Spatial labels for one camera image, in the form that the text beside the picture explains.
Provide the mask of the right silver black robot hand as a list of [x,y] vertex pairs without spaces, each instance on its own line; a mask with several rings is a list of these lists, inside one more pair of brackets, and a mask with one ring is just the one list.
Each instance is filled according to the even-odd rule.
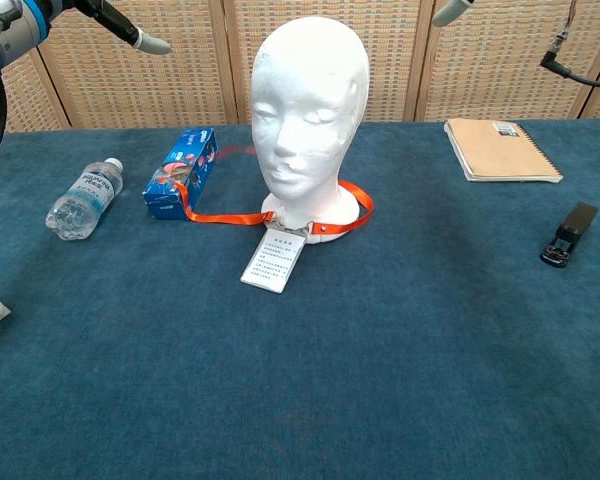
[[442,28],[450,25],[474,4],[474,0],[448,0],[432,17],[432,24]]

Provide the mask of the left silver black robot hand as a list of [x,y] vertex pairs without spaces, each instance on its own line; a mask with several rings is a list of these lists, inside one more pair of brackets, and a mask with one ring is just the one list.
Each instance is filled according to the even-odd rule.
[[136,27],[125,15],[105,0],[75,1],[74,7],[82,14],[93,18],[105,29],[134,49],[151,55],[166,55],[172,52],[171,45],[153,37]]

